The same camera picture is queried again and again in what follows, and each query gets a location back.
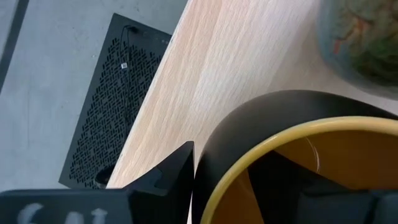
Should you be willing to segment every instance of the light wood grain surface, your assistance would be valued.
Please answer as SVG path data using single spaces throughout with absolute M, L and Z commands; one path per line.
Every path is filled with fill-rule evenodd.
M 393 113 L 325 66 L 317 49 L 319 0 L 189 0 L 108 187 L 124 187 L 188 140 L 197 161 L 216 125 L 247 100 L 320 90 Z

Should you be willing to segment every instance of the perforated mesh panel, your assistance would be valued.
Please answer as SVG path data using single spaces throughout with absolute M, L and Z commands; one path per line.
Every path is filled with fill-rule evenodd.
M 137 32 L 124 26 L 134 26 Z M 60 183 L 97 188 L 95 175 L 116 163 L 170 40 L 168 34 L 114 15 L 76 127 Z

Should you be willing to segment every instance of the mug rim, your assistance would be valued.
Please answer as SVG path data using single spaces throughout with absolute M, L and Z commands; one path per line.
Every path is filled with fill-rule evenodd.
M 298 124 L 272 135 L 248 150 L 225 172 L 206 203 L 200 223 L 211 223 L 218 203 L 228 187 L 254 161 L 288 142 L 333 131 L 370 131 L 398 137 L 398 121 L 367 116 L 340 116 Z

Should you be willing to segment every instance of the concrete floor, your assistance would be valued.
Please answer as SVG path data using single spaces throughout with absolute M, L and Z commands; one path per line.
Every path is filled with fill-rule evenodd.
M 0 2 L 0 30 L 15 1 Z M 63 187 L 58 178 L 112 14 L 172 34 L 186 3 L 30 0 L 0 94 L 0 191 Z

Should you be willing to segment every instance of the ceramic mug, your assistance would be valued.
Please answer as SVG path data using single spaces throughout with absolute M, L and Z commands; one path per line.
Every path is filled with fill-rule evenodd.
M 248 101 L 222 120 L 205 145 L 195 175 L 193 223 L 270 223 L 252 176 L 261 169 L 253 164 L 270 152 L 348 189 L 397 189 L 397 118 L 317 91 L 280 91 Z M 276 211 L 283 198 L 273 200 Z

